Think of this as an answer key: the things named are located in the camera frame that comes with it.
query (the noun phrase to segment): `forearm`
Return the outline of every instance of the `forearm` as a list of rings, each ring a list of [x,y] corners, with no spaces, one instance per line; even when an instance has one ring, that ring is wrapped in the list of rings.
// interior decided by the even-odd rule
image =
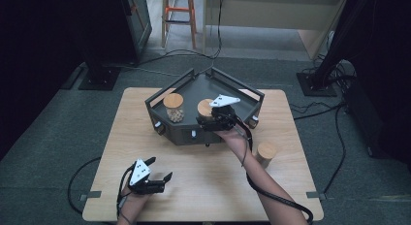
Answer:
[[[258,187],[268,193],[294,201],[266,170],[263,169],[249,149],[247,149],[245,159],[243,159],[245,150],[241,151],[240,148],[234,148],[232,151],[239,161],[244,161],[243,167],[245,171]],[[286,206],[267,196],[261,194],[258,194],[258,196],[271,224],[306,224],[305,218],[300,210]]]
[[[134,224],[150,195],[129,195],[120,209],[117,225]]]

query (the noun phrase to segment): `cork lid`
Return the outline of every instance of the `cork lid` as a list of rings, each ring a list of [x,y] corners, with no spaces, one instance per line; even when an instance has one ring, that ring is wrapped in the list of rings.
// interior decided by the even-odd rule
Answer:
[[[163,99],[164,106],[170,109],[180,107],[183,101],[182,96],[178,93],[170,93]]]
[[[277,150],[275,146],[270,142],[262,142],[257,147],[258,154],[265,159],[274,158]]]
[[[199,111],[200,116],[211,117],[212,107],[209,105],[210,102],[212,102],[211,99],[204,99],[197,105],[197,110]]]

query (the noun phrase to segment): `person's hand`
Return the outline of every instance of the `person's hand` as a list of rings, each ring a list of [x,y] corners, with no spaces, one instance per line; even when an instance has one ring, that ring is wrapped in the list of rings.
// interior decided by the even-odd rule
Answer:
[[[215,134],[220,136],[230,148],[230,150],[236,155],[236,157],[242,161],[247,152],[251,152],[247,147],[245,131],[238,125],[229,131],[215,131]]]
[[[122,196],[127,195],[127,201],[129,202],[145,203],[152,194],[145,194],[145,195],[134,194],[131,192],[131,190],[129,189],[127,185],[124,185],[123,190],[121,190],[121,195]]]

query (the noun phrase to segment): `glass jar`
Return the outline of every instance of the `glass jar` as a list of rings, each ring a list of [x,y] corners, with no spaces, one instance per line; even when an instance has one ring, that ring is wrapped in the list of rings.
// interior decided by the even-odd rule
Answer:
[[[171,93],[163,99],[169,120],[178,123],[184,118],[183,97],[178,93]]]

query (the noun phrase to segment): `black cable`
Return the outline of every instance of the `black cable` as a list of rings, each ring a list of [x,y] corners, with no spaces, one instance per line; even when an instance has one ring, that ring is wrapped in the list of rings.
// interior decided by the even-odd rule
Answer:
[[[318,61],[324,61],[324,58],[325,58],[325,57],[326,57],[326,56],[325,56],[324,54],[321,54],[321,53],[318,54],[318,56],[317,56],[315,59],[312,60],[312,66],[313,66],[313,67],[311,67],[311,68],[304,68],[304,69],[301,70],[301,72],[304,73],[304,72],[308,71],[308,74],[311,74],[311,72],[317,71],[318,68],[320,67],[320,66],[317,66],[317,62],[318,62]]]
[[[238,116],[236,117],[236,120],[237,120],[237,124],[238,124],[242,129],[244,129],[244,131],[245,131],[245,133],[246,133],[246,135],[247,135],[247,137],[244,137],[244,138],[246,138],[246,140],[248,141],[250,150],[252,151],[252,150],[253,150],[253,139],[252,139],[252,135],[251,135],[250,129],[248,129],[248,127],[245,126],[245,124],[242,122],[242,120],[241,120]],[[286,205],[286,206],[288,206],[288,207],[291,207],[291,208],[294,208],[294,209],[298,209],[298,210],[301,210],[301,211],[307,213],[307,214],[308,214],[308,218],[307,218],[306,221],[307,221],[308,224],[312,224],[312,220],[313,220],[314,215],[313,215],[313,213],[311,212],[311,210],[309,210],[308,208],[306,208],[306,207],[304,207],[304,206],[302,206],[302,205],[300,205],[300,204],[298,204],[298,203],[295,203],[295,202],[292,202],[292,201],[287,200],[287,199],[285,199],[285,198],[279,197],[279,196],[277,196],[277,195],[275,195],[275,194],[268,193],[268,192],[265,191],[264,189],[258,187],[258,186],[253,182],[253,180],[250,178],[250,176],[249,176],[248,174],[246,174],[246,177],[247,177],[247,181],[248,181],[248,183],[250,184],[251,188],[253,188],[255,191],[257,191],[258,193],[260,193],[260,194],[262,194],[262,195],[264,195],[264,196],[266,196],[266,197],[268,197],[268,198],[270,198],[270,199],[273,199],[273,200],[275,200],[275,201],[277,201],[277,202],[279,202],[279,203],[282,203],[282,204],[284,204],[284,205]]]
[[[347,89],[349,88],[348,81],[345,80],[344,77],[346,77],[345,68],[342,64],[339,64],[338,67],[335,69],[334,80],[335,80],[336,84],[339,86],[339,88],[341,89],[342,94],[345,94]]]
[[[175,50],[172,50],[172,51],[167,52],[166,54],[164,54],[164,55],[162,55],[162,56],[160,56],[160,57],[156,57],[156,58],[153,58],[153,59],[148,59],[148,60],[146,60],[146,61],[140,62],[140,63],[138,64],[138,66],[141,66],[141,65],[143,65],[143,64],[150,63],[150,62],[153,62],[153,61],[157,61],[157,60],[160,60],[160,59],[163,59],[163,58],[173,57],[173,56],[192,56],[192,55],[199,55],[199,56],[206,57],[206,58],[212,59],[212,60],[213,60],[213,59],[216,59],[216,58],[218,57],[218,55],[220,54],[221,48],[222,48],[222,46],[223,46],[222,40],[221,40],[221,33],[220,33],[221,9],[222,9],[222,6],[223,6],[223,0],[220,0],[220,6],[219,6],[219,12],[218,12],[218,24],[217,24],[218,50],[217,50],[213,55],[205,55],[205,54],[203,54],[203,53],[198,53],[198,52],[195,52],[195,51],[189,50],[189,49],[175,49]],[[179,53],[179,54],[170,55],[171,53],[174,53],[174,52],[177,52],[177,51],[191,52],[191,54]]]
[[[354,77],[354,76],[343,75],[343,76],[339,76],[339,77],[334,78],[334,79],[330,79],[329,82],[333,83],[333,82],[337,82],[339,80],[355,80],[355,79],[356,79],[356,77]]]
[[[323,102],[313,102],[313,103],[309,104],[308,106],[297,106],[297,105],[293,105],[291,103],[289,105],[290,105],[290,110],[295,111],[297,113],[306,113],[313,106],[324,106],[324,107],[327,107],[329,109],[331,108],[331,106],[329,106],[329,105],[327,105],[326,103],[323,103]],[[299,110],[294,109],[292,107],[297,107],[299,109],[304,109],[304,110],[299,111]]]
[[[312,224],[312,220],[314,219],[314,215],[313,215],[313,213],[311,212],[311,210],[309,210],[308,208],[306,208],[306,207],[304,207],[304,206],[302,206],[302,205],[300,205],[300,204],[298,204],[298,203],[295,203],[295,202],[292,202],[292,201],[287,200],[287,199],[285,199],[285,198],[279,197],[279,196],[277,196],[277,195],[275,195],[275,194],[268,193],[268,192],[265,191],[264,189],[258,187],[258,186],[253,182],[253,180],[250,178],[250,176],[249,176],[248,174],[247,174],[247,180],[248,180],[248,183],[250,184],[251,188],[253,188],[253,189],[254,189],[255,191],[257,191],[258,193],[260,193],[260,194],[262,194],[262,195],[264,195],[264,196],[266,196],[266,197],[268,197],[268,198],[271,198],[271,199],[273,199],[273,200],[275,200],[275,201],[277,201],[277,202],[280,202],[280,203],[282,203],[282,204],[284,204],[284,205],[287,205],[288,207],[291,207],[291,208],[294,208],[294,209],[299,209],[299,210],[305,212],[305,213],[308,215],[308,218],[306,219],[307,223],[308,223],[308,224]]]
[[[102,157],[97,157],[97,158],[94,158],[94,159],[88,161],[87,163],[83,164],[81,167],[79,167],[79,169],[73,174],[72,178],[70,179],[69,187],[67,188],[67,199],[68,199],[68,201],[69,201],[70,207],[71,207],[75,212],[77,212],[77,213],[79,213],[79,214],[82,214],[82,211],[81,211],[80,209],[76,208],[76,206],[73,204],[73,201],[72,201],[72,192],[71,192],[71,190],[72,190],[73,181],[74,181],[74,179],[76,178],[77,174],[78,174],[84,167],[86,167],[87,165],[89,165],[89,164],[91,164],[91,163],[93,163],[93,162],[95,162],[95,161],[101,160],[101,158],[102,158]]]
[[[336,105],[336,106],[333,106],[333,107],[329,108],[329,109],[326,110],[326,111],[317,112],[317,113],[310,114],[310,115],[305,115],[305,116],[295,117],[294,120],[300,120],[300,119],[304,119],[304,118],[309,118],[309,117],[312,117],[312,116],[320,115],[320,114],[323,114],[323,113],[328,113],[328,112],[330,112],[330,111],[333,111],[333,110],[335,110],[335,109],[338,109],[338,108],[340,108],[340,107],[343,107],[344,105],[345,105],[345,103],[340,103],[340,104],[338,104],[338,105]]]
[[[134,163],[130,168],[128,168],[128,169],[124,172],[123,176],[121,177],[120,186],[118,187],[118,194],[117,194],[117,204],[116,204],[117,217],[121,214],[121,207],[122,207],[122,205],[121,205],[122,202],[121,202],[121,201],[122,201],[125,197],[127,197],[127,196],[129,195],[129,194],[124,195],[124,196],[121,195],[121,191],[122,191],[122,189],[123,189],[124,178],[126,178],[127,174],[128,174],[130,171],[132,171],[135,166],[136,166],[136,163]]]
[[[334,173],[332,174],[332,178],[330,179],[329,183],[327,184],[326,188],[324,189],[324,194],[327,193],[327,191],[329,190],[330,186],[332,185],[332,182],[333,182],[333,180],[335,179],[337,173],[338,173],[339,170],[341,169],[341,166],[342,166],[342,164],[343,164],[343,162],[344,162],[345,155],[346,155],[346,152],[347,152],[347,149],[346,149],[346,147],[345,147],[345,143],[344,143],[344,141],[342,140],[341,133],[339,132],[339,127],[338,127],[338,112],[339,112],[339,110],[340,110],[341,108],[342,108],[342,106],[339,107],[339,108],[336,110],[336,112],[335,112],[335,128],[336,128],[336,133],[338,134],[338,138],[339,138],[339,140],[341,141],[341,145],[342,145],[342,157],[341,157],[341,160],[340,160],[340,162],[339,162],[339,164],[338,164],[338,167],[336,168],[336,170],[335,170]]]
[[[244,157],[242,157],[242,160],[241,160],[241,167],[244,167],[245,157],[247,157],[247,148],[248,148],[248,142],[245,142],[245,151],[244,151]]]

